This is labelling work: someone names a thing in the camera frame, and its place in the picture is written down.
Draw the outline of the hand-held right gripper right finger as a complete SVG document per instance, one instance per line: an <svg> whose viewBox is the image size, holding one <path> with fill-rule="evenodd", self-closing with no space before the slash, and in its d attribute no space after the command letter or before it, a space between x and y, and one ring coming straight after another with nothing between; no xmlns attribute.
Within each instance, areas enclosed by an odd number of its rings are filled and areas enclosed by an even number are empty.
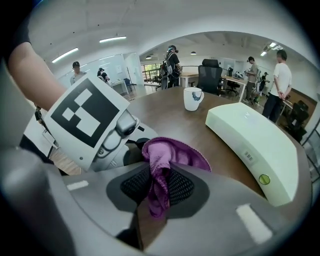
<svg viewBox="0 0 320 256"><path fill-rule="evenodd" d="M167 223L147 247L152 256L267 255L283 240L289 221L241 182L173 164L193 182L190 197L171 206Z"/></svg>

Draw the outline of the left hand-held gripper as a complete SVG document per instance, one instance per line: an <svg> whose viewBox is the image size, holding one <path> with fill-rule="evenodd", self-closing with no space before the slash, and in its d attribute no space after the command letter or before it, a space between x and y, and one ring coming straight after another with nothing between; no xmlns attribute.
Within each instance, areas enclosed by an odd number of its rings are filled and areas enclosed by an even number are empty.
<svg viewBox="0 0 320 256"><path fill-rule="evenodd" d="M144 142L159 135L133 117L130 103L91 74L80 78L54 103L45 116L59 148L84 171L99 171L93 162L102 160L106 169L116 156L118 167L144 162Z"/></svg>

